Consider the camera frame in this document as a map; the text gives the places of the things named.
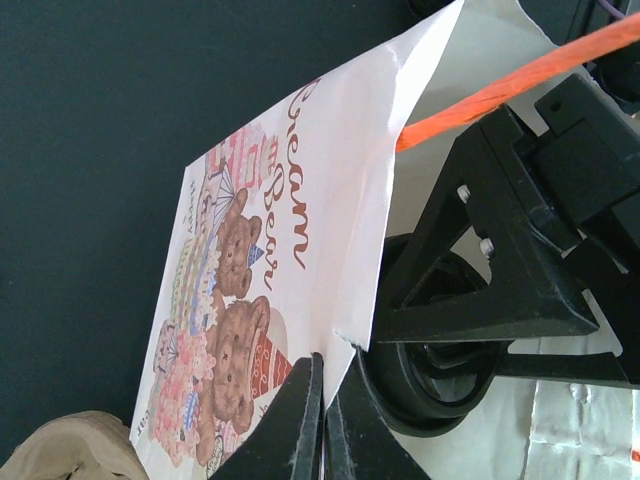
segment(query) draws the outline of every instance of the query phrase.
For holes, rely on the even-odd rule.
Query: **dark green surface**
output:
[[[184,167],[412,21],[404,0],[4,3],[0,463],[60,415],[130,421]]]

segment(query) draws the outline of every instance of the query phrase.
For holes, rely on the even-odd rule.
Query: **beige fabric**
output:
[[[128,436],[129,429],[104,412],[58,418],[15,450],[0,480],[148,480]]]

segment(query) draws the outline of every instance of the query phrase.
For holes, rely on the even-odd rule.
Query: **party hat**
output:
[[[247,255],[247,267],[251,267],[262,255],[264,255],[264,250],[252,243],[249,246],[249,254]]]
[[[253,339],[251,360],[251,396],[256,398],[279,387],[291,372],[291,364],[263,330],[258,330]]]

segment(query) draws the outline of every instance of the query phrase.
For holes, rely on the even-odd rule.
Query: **black wheel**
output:
[[[398,260],[410,234],[385,243],[380,279]],[[449,252],[412,301],[426,304],[470,293],[486,282]],[[431,437],[456,427],[484,397],[508,342],[453,344],[372,343],[358,352],[365,383],[388,426],[405,435]]]

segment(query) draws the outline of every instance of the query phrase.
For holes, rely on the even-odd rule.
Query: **black metal bracket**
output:
[[[461,134],[415,231],[385,245],[363,365],[385,420],[402,433],[457,425],[495,375],[640,387],[640,140],[578,76],[536,109],[549,126],[540,137],[508,107]],[[443,296],[442,269],[469,227],[491,282]],[[595,332],[586,289],[622,356],[507,352],[519,338]],[[471,387],[458,397],[442,393],[463,382]]]
[[[383,422],[357,360],[324,415],[322,357],[314,353],[295,363],[255,431],[211,480],[317,480],[321,468],[326,479],[429,480]]]
[[[320,478],[322,367],[317,353],[295,363],[254,432],[211,479]]]

